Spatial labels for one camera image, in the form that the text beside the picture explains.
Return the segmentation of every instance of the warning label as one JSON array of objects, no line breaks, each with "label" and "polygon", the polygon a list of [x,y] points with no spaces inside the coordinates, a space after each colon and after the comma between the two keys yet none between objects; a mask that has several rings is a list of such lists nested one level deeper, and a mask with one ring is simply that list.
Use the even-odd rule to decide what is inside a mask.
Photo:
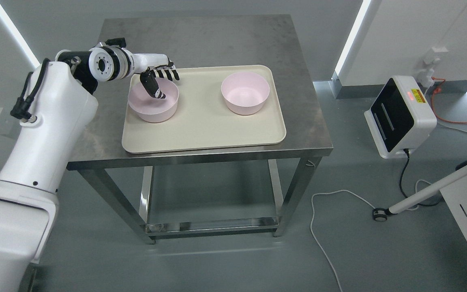
[{"label": "warning label", "polygon": [[423,94],[419,89],[412,89],[413,96],[416,97],[417,102],[419,103],[426,103]]}]

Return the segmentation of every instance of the table top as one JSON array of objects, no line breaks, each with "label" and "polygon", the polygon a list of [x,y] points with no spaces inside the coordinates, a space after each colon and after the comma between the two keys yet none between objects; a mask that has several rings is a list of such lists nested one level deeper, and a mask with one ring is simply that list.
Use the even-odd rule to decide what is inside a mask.
[{"label": "table top", "polygon": [[132,155],[122,148],[129,79],[99,83],[99,107],[68,170],[319,157],[330,135],[290,15],[106,19],[99,41],[125,37],[131,52],[166,54],[178,68],[261,64],[270,68],[287,128],[282,142]]}]

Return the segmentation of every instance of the white pole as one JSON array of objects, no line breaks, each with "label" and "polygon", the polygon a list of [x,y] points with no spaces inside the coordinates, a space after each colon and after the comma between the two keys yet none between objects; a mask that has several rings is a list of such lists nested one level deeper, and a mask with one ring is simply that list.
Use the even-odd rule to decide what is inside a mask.
[{"label": "white pole", "polygon": [[388,213],[391,214],[398,214],[402,211],[413,207],[417,203],[421,203],[422,201],[430,198],[434,194],[436,194],[441,188],[446,187],[447,185],[451,184],[452,182],[464,177],[467,175],[467,166],[449,174],[447,177],[437,181],[433,185],[422,189],[421,191],[413,194],[412,196],[400,201],[399,203],[393,205],[392,207],[388,208]]}]

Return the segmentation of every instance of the orange cable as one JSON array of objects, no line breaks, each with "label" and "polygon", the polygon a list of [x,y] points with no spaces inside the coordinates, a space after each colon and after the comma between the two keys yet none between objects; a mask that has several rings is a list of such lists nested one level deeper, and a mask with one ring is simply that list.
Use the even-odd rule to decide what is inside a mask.
[{"label": "orange cable", "polygon": [[443,120],[444,122],[450,122],[452,124],[466,124],[467,125],[467,122],[454,122],[452,120],[445,120],[444,118],[441,118],[439,115],[437,115],[437,113],[435,112],[435,107],[433,105],[433,99],[434,99],[434,96],[436,94],[438,94],[439,92],[442,91],[441,89],[441,86],[446,82],[446,79],[444,78],[435,78],[435,77],[432,77],[433,80],[441,80],[441,84],[437,85],[437,87],[433,90],[432,92],[432,98],[430,100],[431,104],[430,104],[430,107],[432,107],[432,111],[434,113],[434,115],[439,119],[439,120]]}]

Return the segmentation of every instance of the caster wheel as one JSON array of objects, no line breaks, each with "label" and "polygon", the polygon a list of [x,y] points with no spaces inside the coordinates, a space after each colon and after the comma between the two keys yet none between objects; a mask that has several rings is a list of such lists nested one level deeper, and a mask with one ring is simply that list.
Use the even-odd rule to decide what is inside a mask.
[{"label": "caster wheel", "polygon": [[372,219],[378,222],[385,222],[388,219],[387,214],[385,213],[387,210],[383,208],[376,208],[372,210]]}]

